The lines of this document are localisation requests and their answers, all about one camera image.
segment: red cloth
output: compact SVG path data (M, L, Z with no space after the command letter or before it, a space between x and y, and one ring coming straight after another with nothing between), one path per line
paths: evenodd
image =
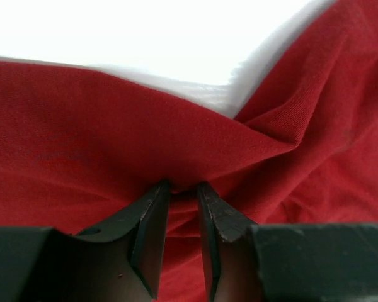
M165 177L210 181L259 223L378 221L378 0L334 4L235 120L100 72L0 62L0 225L76 232ZM160 301L205 301L196 217L193 192L172 200Z

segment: white surface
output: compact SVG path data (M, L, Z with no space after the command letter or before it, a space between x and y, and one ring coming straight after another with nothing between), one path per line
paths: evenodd
M334 0L0 0L0 57L100 69L234 117Z

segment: red towel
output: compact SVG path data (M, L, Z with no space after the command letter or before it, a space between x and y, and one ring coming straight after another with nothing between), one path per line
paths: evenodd
M205 301L199 181L258 223L378 221L378 0L329 8L235 120L100 72L0 62L0 225L76 232L162 178L182 193L160 301Z

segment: red fabric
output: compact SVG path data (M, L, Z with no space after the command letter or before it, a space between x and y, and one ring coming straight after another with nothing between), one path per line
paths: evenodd
M211 181L259 223L378 221L378 0L334 4L235 120L99 72L0 62L0 225L76 232L165 177ZM171 203L160 301L205 301L193 197Z

